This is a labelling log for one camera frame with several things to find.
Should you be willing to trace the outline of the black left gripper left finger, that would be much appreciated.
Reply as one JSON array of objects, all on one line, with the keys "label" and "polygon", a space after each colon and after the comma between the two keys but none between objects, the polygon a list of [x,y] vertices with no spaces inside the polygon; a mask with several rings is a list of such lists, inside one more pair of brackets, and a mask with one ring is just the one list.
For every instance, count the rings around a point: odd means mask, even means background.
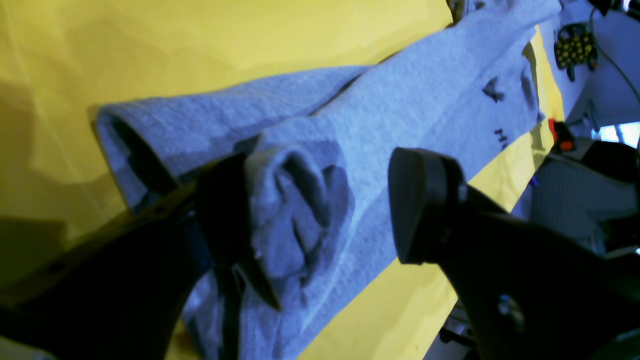
[{"label": "black left gripper left finger", "polygon": [[100,231],[1,292],[1,335],[59,360],[162,360],[195,285],[214,276],[222,310],[240,287],[231,237],[246,234],[238,153],[132,221]]}]

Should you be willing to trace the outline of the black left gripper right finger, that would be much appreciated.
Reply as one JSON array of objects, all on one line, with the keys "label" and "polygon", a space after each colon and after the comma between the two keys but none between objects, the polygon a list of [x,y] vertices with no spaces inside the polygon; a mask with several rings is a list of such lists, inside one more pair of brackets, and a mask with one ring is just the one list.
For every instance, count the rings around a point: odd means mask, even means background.
[{"label": "black left gripper right finger", "polygon": [[483,360],[637,360],[639,272],[508,214],[454,158],[397,147],[388,166],[397,258],[435,264]]}]

